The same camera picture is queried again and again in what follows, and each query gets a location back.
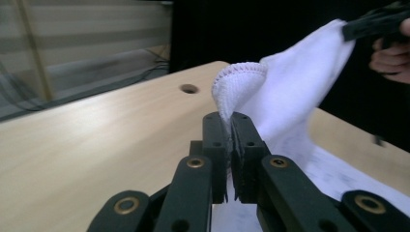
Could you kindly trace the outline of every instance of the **light wood surface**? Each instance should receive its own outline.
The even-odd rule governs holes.
[[[217,110],[210,90],[226,65],[211,63],[0,124],[0,231],[85,231],[112,195],[152,194],[169,184],[190,141],[202,139],[202,117]],[[199,92],[184,93],[184,84]],[[409,156],[398,148],[373,147],[369,134],[320,110],[311,134],[378,179],[391,173],[387,184],[408,186]],[[374,152],[380,149],[391,151],[390,159]]]

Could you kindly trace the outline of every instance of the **human hand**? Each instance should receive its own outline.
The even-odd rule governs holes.
[[[401,22],[400,32],[410,37],[410,18]],[[370,68],[390,80],[410,84],[410,42],[394,43],[391,47],[382,49],[382,40],[373,44]]]

